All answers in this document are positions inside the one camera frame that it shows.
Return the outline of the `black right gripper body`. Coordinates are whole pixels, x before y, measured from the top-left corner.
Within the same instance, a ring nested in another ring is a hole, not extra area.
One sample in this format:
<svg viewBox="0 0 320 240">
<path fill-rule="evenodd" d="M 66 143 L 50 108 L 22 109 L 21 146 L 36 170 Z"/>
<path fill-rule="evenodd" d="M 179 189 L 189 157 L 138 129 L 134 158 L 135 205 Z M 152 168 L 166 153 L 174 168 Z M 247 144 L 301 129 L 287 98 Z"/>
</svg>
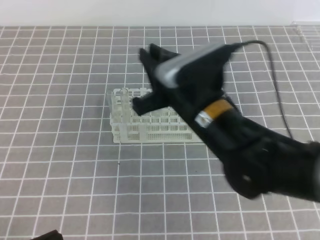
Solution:
<svg viewBox="0 0 320 240">
<path fill-rule="evenodd" d="M 158 64 L 149 71 L 151 112 L 172 107 L 193 130 L 228 128 L 223 65 L 183 67 L 169 76 L 168 84 L 159 75 L 160 67 Z"/>
</svg>

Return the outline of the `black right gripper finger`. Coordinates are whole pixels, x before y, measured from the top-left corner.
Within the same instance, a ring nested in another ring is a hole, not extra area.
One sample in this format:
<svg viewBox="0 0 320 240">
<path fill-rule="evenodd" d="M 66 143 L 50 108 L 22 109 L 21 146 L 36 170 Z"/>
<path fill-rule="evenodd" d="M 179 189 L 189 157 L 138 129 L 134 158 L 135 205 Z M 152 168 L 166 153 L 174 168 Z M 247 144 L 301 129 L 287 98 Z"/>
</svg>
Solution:
<svg viewBox="0 0 320 240">
<path fill-rule="evenodd" d="M 147 73 L 149 83 L 155 84 L 154 70 L 158 65 L 164 63 L 172 58 L 179 56 L 179 53 L 166 50 L 154 43 L 149 45 L 149 49 L 139 49 L 139 60 L 142 63 L 145 72 Z"/>
<path fill-rule="evenodd" d="M 165 107 L 165 100 L 163 97 L 155 92 L 150 92 L 141 97 L 134 97 L 132 99 L 132 109 L 138 116 L 160 110 Z"/>
</svg>

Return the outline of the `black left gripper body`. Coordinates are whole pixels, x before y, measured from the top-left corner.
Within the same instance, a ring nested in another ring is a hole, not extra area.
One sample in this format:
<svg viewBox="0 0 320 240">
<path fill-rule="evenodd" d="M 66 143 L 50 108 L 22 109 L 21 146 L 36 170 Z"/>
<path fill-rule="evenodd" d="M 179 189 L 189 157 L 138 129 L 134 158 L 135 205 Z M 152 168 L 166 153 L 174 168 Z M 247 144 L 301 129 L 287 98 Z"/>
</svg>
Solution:
<svg viewBox="0 0 320 240">
<path fill-rule="evenodd" d="M 31 240 L 63 240 L 63 235 L 55 229 Z"/>
</svg>

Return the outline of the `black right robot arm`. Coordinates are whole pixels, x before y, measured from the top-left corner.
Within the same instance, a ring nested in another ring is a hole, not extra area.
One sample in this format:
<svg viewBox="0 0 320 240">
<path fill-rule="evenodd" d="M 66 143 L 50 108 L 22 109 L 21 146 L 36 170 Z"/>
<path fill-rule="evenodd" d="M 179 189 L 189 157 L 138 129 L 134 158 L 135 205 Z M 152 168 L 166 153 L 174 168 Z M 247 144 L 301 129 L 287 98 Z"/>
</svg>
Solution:
<svg viewBox="0 0 320 240">
<path fill-rule="evenodd" d="M 274 132 L 242 115 L 223 89 L 224 67 L 247 42 L 179 54 L 139 50 L 151 93 L 132 100 L 139 115 L 171 107 L 221 161 L 229 185 L 254 199 L 276 193 L 320 200 L 320 144 Z"/>
</svg>

